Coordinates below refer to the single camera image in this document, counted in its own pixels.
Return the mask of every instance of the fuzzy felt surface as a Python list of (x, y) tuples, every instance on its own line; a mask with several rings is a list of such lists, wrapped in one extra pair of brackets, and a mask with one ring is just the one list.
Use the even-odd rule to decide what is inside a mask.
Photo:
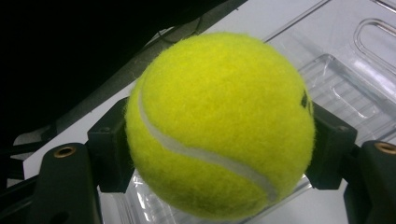
[(275, 49), (214, 33), (182, 40), (148, 66), (126, 132), (136, 169), (160, 198), (198, 217), (238, 219), (292, 192), (312, 156), (312, 110), (303, 79)]

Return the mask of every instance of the transparent plastic container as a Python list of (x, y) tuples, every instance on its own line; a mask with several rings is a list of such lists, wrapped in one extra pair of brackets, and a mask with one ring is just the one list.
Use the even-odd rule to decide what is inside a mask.
[[(299, 69), (317, 104), (358, 130), (358, 145), (396, 136), (395, 6), (395, 0), (317, 1), (262, 37)], [(125, 194), (101, 193), (100, 198), (105, 223), (236, 224), (252, 223), (310, 188), (303, 176), (281, 203), (233, 222), (205, 220), (173, 208), (138, 172)]]
[(395, 2), (333, 0), (269, 40), (313, 100), (358, 130), (357, 144), (396, 135)]

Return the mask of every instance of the screw hole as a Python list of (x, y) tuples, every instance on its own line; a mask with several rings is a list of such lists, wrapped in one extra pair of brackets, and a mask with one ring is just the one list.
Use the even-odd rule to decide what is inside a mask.
[(64, 158), (72, 155), (75, 152), (76, 152), (75, 147), (63, 147), (56, 150), (53, 156), (56, 158)]
[(385, 153), (396, 155), (396, 146), (389, 143), (376, 143), (375, 147)]

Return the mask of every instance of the black holder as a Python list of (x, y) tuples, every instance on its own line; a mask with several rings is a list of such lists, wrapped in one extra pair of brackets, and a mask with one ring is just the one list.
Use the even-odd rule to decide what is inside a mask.
[[(56, 147), (40, 174), (0, 192), (0, 223), (102, 223), (98, 190), (125, 192), (134, 172), (119, 100), (89, 131), (88, 142)], [(396, 146), (354, 144), (357, 131), (315, 105), (313, 159), (306, 171), (313, 188), (339, 189), (350, 224), (396, 223)]]

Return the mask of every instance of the white surface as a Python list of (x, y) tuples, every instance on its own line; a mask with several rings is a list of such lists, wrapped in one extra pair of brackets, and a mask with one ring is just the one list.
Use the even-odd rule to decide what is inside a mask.
[(249, 0), (206, 30), (229, 31), (267, 39), (321, 0)]

